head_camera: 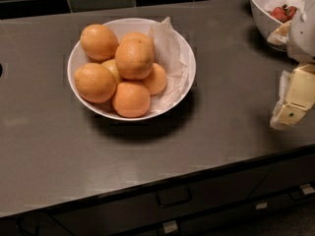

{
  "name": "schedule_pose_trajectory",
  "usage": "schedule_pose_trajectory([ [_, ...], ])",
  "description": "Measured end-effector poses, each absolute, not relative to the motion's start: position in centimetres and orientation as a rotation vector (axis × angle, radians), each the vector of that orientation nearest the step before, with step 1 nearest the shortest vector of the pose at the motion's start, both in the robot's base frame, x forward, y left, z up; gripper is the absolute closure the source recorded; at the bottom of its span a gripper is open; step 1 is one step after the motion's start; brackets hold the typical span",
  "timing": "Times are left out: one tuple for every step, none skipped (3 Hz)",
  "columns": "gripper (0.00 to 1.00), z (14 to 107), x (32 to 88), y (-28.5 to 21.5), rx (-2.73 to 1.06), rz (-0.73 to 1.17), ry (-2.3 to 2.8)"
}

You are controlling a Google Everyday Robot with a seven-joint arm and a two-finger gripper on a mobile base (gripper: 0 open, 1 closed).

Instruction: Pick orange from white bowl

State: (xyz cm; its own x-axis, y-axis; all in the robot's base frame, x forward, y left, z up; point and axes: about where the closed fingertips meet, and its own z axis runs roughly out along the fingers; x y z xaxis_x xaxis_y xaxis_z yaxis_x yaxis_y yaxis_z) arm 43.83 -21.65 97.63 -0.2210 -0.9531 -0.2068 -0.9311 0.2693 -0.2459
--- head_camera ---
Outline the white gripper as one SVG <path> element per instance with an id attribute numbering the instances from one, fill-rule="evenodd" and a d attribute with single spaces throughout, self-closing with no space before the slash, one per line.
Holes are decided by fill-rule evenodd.
<path id="1" fill-rule="evenodd" d="M 279 100 L 270 126 L 276 130 L 294 127 L 315 104 L 315 0 L 306 0 L 293 17 L 287 38 L 287 54 L 303 62 L 291 73 L 283 71 Z"/>

